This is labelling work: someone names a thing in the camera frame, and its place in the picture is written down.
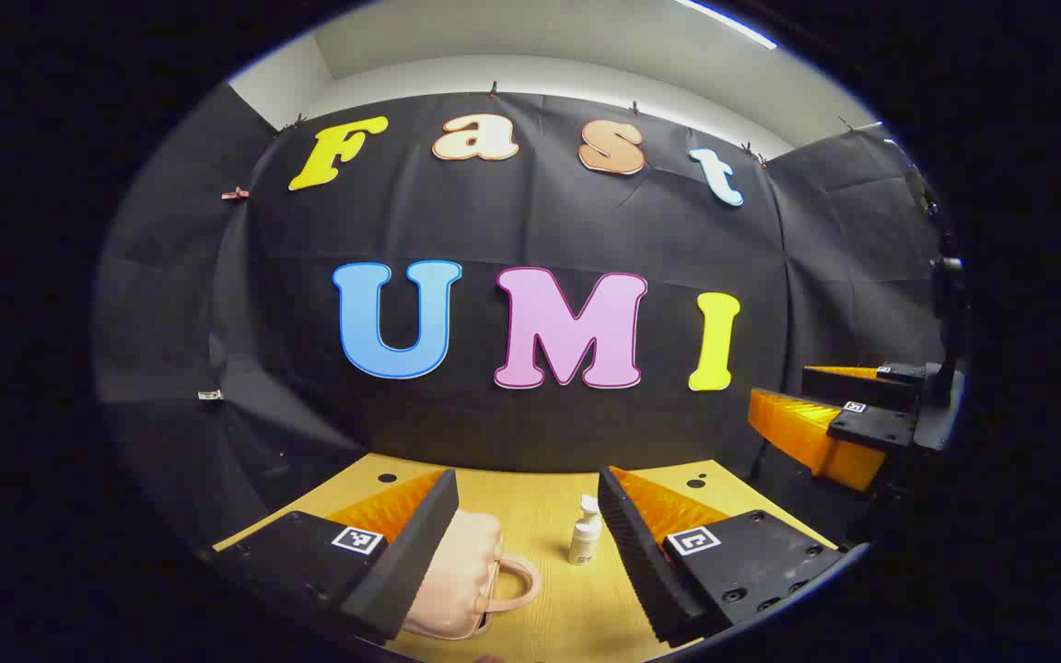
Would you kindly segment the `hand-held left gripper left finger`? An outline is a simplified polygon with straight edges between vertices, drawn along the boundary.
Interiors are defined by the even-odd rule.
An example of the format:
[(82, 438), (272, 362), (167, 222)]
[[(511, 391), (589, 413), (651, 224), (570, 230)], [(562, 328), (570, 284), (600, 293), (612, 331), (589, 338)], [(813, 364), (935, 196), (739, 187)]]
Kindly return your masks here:
[(282, 620), (383, 645), (400, 632), (458, 511), (458, 479), (451, 469), (392, 475), (379, 494), (307, 506), (329, 478), (325, 469), (279, 471), (266, 479), (266, 513), (197, 554)]

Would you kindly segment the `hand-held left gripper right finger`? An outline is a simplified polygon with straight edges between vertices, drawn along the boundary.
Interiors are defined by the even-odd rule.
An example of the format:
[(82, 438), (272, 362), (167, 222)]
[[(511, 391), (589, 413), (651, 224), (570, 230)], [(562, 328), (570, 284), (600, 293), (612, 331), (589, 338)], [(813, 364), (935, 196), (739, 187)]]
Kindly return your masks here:
[(849, 568), (849, 554), (765, 509), (728, 516), (608, 466), (603, 524), (654, 636), (667, 646), (741, 636), (773, 621)]

